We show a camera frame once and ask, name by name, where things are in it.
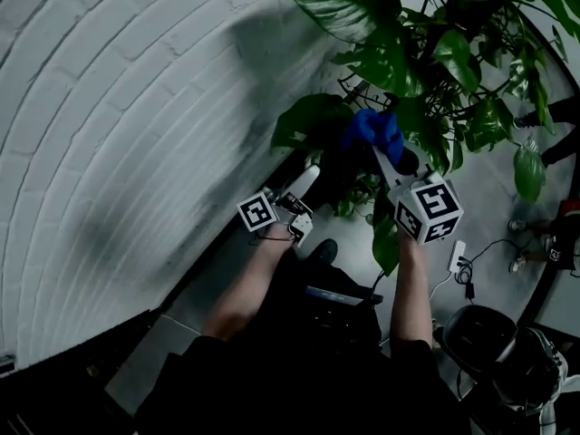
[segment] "white cube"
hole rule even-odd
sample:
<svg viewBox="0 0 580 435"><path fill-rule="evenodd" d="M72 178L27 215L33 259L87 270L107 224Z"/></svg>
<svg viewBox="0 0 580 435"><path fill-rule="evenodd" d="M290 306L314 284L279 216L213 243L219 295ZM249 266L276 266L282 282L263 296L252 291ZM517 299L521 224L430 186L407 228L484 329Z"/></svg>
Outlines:
<svg viewBox="0 0 580 435"><path fill-rule="evenodd" d="M446 181L417 184L419 181L397 197L395 220L424 245L451 235L463 216L463 208Z"/></svg>

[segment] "forearm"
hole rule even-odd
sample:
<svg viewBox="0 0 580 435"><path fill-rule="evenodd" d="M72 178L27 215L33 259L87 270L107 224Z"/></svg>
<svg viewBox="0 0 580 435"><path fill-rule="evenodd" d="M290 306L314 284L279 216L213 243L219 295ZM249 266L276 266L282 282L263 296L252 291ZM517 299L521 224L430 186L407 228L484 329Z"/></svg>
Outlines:
<svg viewBox="0 0 580 435"><path fill-rule="evenodd" d="M414 240L403 237L391 316L391 338L395 341L423 340L431 346L432 325L426 265L424 248Z"/></svg>
<svg viewBox="0 0 580 435"><path fill-rule="evenodd" d="M276 238L291 238L285 227L275 234ZM291 240L260 243L242 274L217 301L204 327L204 335L229 340L246 328L266 297L280 258L292 244Z"/></svg>

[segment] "blue cloth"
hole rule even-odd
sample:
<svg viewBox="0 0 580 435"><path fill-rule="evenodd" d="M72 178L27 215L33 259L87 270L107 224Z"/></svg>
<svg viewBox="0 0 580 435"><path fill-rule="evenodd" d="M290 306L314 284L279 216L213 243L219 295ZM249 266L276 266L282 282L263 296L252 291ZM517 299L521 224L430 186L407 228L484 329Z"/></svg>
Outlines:
<svg viewBox="0 0 580 435"><path fill-rule="evenodd" d="M341 137L341 147L349 150L357 140L376 145L394 167L401 161L404 138L393 113L380 115L375 110L358 110Z"/></svg>

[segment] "white plug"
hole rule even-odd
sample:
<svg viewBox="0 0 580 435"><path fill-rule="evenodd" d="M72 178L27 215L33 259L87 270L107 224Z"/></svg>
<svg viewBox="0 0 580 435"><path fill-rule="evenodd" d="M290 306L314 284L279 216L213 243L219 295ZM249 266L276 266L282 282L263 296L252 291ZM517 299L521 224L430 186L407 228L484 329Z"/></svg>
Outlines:
<svg viewBox="0 0 580 435"><path fill-rule="evenodd" d="M453 251L451 252L451 258L449 259L449 266L447 270L450 272L459 272L461 266L459 265L459 258L465 253L465 242L461 240L455 240L455 245L453 245Z"/></svg>

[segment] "gray floor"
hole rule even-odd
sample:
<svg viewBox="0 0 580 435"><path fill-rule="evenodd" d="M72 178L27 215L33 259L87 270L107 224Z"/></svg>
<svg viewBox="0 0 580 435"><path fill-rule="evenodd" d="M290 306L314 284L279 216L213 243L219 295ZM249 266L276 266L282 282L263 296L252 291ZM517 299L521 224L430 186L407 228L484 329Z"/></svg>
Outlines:
<svg viewBox="0 0 580 435"><path fill-rule="evenodd" d="M549 85L551 101L571 94L569 86L557 75L550 77ZM529 106L513 100L508 106L515 114L529 109ZM559 125L558 129L555 137L542 130L519 130L516 139L523 141L528 134L533 133L541 150L545 150L570 130L565 124ZM466 153L463 167L450 175L465 208L465 216L451 237L428 247L431 287L448 275L446 268L454 240L465 241L465 256L472 258L490 242L503 237L512 238L507 232L507 223L511 218L552 218L556 214L559 201L567 196L575 157L560 161L548 169L547 184L540 199L535 205L530 205L516 193L512 165L515 151L513 144L502 143L491 152ZM365 214L365 208L360 208L360 211ZM314 232L305 240L300 256L306 256L328 237L334 238L340 247L334 265L359 284L371 285L380 268L372 258L372 229L364 218L355 214L346 220L337 219L333 217L330 208L322 208L314 215ZM107 391L128 413L136 411L152 388L167 354L182 353L198 336L212 305L251 256L254 248L248 245L249 239L250 235L240 225L239 230L182 292L168 310L167 317L158 320L111 380ZM528 237L513 239L524 245ZM543 266L526 266L521 272L511 275L508 265L514 254L514 248L507 244L493 246L476 262L473 282L476 304L492 307L517 320L537 284ZM377 288L377 293L384 296L384 301L376 308L383 338L389 334L395 278L396 272L384 278ZM433 297L433 316L440 323L445 323L466 301L464 286L451 280ZM388 344L384 345L384 350L388 353ZM457 366L442 353L436 353L436 357L442 378L455 391Z"/></svg>

